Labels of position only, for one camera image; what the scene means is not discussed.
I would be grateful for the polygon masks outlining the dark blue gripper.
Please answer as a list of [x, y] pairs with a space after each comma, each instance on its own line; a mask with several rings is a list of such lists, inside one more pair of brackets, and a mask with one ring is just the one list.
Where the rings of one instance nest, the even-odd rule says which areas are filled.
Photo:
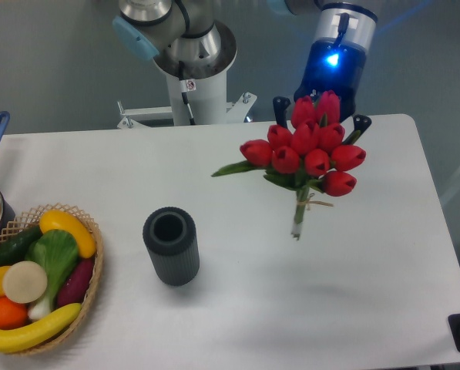
[[[316, 41], [304, 69], [301, 84], [294, 93], [294, 101], [312, 93], [321, 95], [332, 90], [340, 100], [340, 121], [343, 122], [356, 111], [355, 96], [364, 70], [367, 54], [362, 49], [350, 45], [334, 46], [333, 42]], [[276, 124], [287, 128], [287, 109], [291, 102], [288, 97], [275, 96], [273, 109]], [[344, 145], [354, 145], [371, 126], [369, 116], [353, 116], [354, 129], [344, 139]]]

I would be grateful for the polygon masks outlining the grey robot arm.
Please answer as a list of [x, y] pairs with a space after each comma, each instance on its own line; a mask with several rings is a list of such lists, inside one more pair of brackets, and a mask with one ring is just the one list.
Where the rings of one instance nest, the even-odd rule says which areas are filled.
[[[301, 84], [291, 97], [273, 100], [274, 116], [287, 125], [299, 98], [327, 91], [340, 100], [341, 119], [354, 115], [355, 96], [382, 7], [380, 1], [271, 1], [278, 15], [319, 12]], [[176, 126], [242, 122], [254, 103], [243, 95], [227, 101], [227, 70], [236, 39], [216, 20], [211, 1], [121, 1], [112, 26], [138, 59], [154, 61], [166, 77]]]

